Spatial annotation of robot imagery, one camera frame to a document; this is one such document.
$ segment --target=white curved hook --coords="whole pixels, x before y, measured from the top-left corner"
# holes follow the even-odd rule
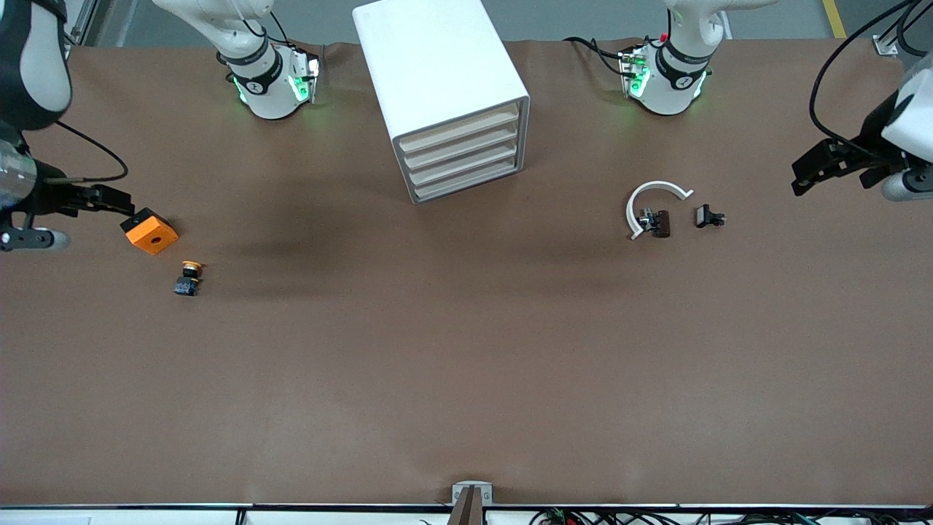
[[[625,219],[629,221],[629,228],[632,230],[632,240],[635,240],[645,231],[645,229],[641,227],[641,224],[638,223],[638,218],[635,217],[634,204],[635,197],[638,196],[638,193],[647,190],[667,190],[679,197],[681,201],[693,195],[693,190],[684,191],[680,186],[677,186],[673,182],[667,182],[666,180],[652,180],[636,188],[635,191],[632,192],[632,196],[629,197],[629,204],[625,206]]]

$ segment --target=table surface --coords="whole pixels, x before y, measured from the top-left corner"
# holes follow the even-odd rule
[[[0,498],[422,503],[482,478],[501,502],[928,502],[933,206],[790,189],[836,45],[726,42],[664,118],[580,46],[510,43],[526,168],[423,206],[357,46],[284,121],[208,50],[75,50],[64,120],[182,237],[151,257],[118,216],[47,218],[71,248],[0,258]],[[819,110],[853,135],[899,77],[859,42]],[[674,232],[629,240],[657,178],[696,193],[640,198]],[[703,203],[727,226],[692,227]],[[183,260],[199,297],[172,293]]]

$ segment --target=orange and black box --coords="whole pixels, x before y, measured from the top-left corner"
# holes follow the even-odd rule
[[[123,221],[119,227],[133,246],[149,255],[156,255],[178,240],[178,234],[168,221],[147,207]]]

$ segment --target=yellow floor tape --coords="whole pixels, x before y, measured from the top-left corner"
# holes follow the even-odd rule
[[[826,18],[829,19],[829,27],[832,28],[832,35],[836,38],[845,38],[845,28],[842,27],[842,18],[839,17],[839,9],[836,8],[836,1],[823,0],[823,9],[826,10]]]

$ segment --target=white container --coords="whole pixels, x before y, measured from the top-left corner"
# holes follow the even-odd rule
[[[353,19],[414,203],[522,169],[531,99],[480,0],[380,0]]]

